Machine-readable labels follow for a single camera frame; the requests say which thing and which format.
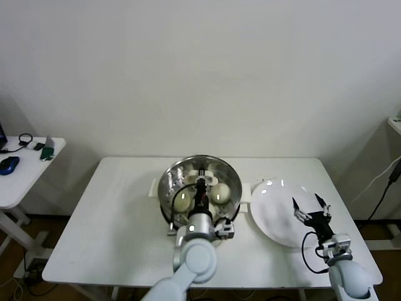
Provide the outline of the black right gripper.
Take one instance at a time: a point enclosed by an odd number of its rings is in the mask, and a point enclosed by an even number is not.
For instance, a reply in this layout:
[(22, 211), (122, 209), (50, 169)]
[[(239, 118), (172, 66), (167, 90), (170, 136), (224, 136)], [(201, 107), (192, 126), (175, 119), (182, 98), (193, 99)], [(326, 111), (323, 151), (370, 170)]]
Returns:
[(295, 198), (293, 200), (294, 216), (299, 221), (305, 221), (306, 226), (313, 228), (317, 234), (319, 241), (327, 241), (334, 235), (333, 230), (330, 228), (330, 205), (327, 205), (325, 200), (315, 193), (317, 202), (322, 208), (322, 211), (305, 213), (300, 210)]

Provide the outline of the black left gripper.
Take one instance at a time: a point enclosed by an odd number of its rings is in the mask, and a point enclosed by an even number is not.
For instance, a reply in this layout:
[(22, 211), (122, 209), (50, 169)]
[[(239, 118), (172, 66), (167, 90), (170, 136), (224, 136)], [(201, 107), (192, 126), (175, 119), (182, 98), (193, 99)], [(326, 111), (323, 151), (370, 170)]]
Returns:
[(204, 213), (209, 214), (209, 200), (206, 195), (206, 187), (203, 185), (203, 179), (205, 185), (210, 185), (210, 171), (208, 170), (198, 170), (198, 175), (196, 178), (196, 194), (194, 198), (194, 208), (193, 213)]

